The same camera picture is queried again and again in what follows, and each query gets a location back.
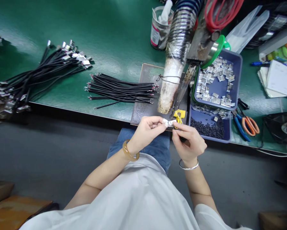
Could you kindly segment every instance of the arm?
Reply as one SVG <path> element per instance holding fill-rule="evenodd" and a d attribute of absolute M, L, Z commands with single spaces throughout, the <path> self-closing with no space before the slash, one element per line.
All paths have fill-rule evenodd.
<path fill-rule="evenodd" d="M 173 143 L 178 151 L 179 156 L 183 160 L 185 167 L 192 168 L 198 162 L 197 156 L 204 152 L 207 145 L 195 128 L 187 125 L 182 125 L 177 122 L 174 122 L 173 125 L 181 129 L 173 130 Z M 179 138 L 180 136 L 186 138 L 187 141 L 182 143 Z M 210 187 L 208 186 L 203 176 L 200 166 L 193 170 L 185 170 L 185 177 L 194 208 L 197 204 L 202 203 L 211 207 L 218 213 L 214 199 L 211 196 Z"/>
<path fill-rule="evenodd" d="M 127 144 L 132 156 L 149 145 L 155 137 L 166 130 L 162 117 L 143 117 Z M 71 209 L 83 204 L 91 203 L 96 196 L 112 182 L 129 163 L 122 149 L 98 166 L 86 178 L 78 191 L 64 209 Z"/>

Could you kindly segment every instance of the yellow tool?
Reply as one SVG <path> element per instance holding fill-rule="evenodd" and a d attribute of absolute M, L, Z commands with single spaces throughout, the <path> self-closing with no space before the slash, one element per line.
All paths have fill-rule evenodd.
<path fill-rule="evenodd" d="M 186 111 L 185 110 L 176 110 L 174 112 L 174 117 L 176 118 L 176 121 L 180 124 L 183 124 L 182 119 L 185 118 Z"/>

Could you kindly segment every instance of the white shirt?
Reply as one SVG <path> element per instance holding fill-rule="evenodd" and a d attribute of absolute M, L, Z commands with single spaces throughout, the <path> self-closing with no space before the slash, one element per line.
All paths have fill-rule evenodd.
<path fill-rule="evenodd" d="M 49 211 L 27 221 L 20 230 L 228 230 L 210 207 L 194 213 L 154 157 L 141 153 L 91 204 Z"/>

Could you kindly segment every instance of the label on jar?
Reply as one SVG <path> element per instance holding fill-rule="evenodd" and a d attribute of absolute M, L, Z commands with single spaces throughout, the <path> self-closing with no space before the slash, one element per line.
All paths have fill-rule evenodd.
<path fill-rule="evenodd" d="M 152 28 L 151 28 L 151 44 L 153 46 L 157 46 L 158 45 L 158 41 L 159 41 L 159 30 L 155 28 L 155 26 L 152 23 Z"/>

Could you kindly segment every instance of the bundle of black cables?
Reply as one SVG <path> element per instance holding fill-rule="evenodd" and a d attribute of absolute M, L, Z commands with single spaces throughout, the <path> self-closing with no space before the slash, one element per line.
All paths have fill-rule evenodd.
<path fill-rule="evenodd" d="M 59 80 L 92 67 L 89 62 L 92 58 L 86 58 L 84 52 L 79 52 L 72 40 L 70 45 L 64 42 L 62 47 L 57 46 L 50 54 L 53 48 L 55 49 L 48 41 L 36 69 L 0 82 L 0 101 L 5 102 L 2 103 L 5 106 L 5 112 L 13 114 L 26 110 L 29 107 L 29 101 L 36 99 Z M 35 88 L 41 88 L 41 90 L 36 92 Z"/>
<path fill-rule="evenodd" d="M 92 81 L 87 83 L 84 88 L 89 93 L 95 93 L 100 96 L 90 96 L 90 100 L 112 99 L 115 102 L 106 104 L 94 109 L 100 109 L 119 102 L 128 103 L 149 103 L 153 104 L 154 93 L 158 93 L 159 86 L 155 83 L 133 83 L 121 81 L 103 73 L 91 74 Z"/>

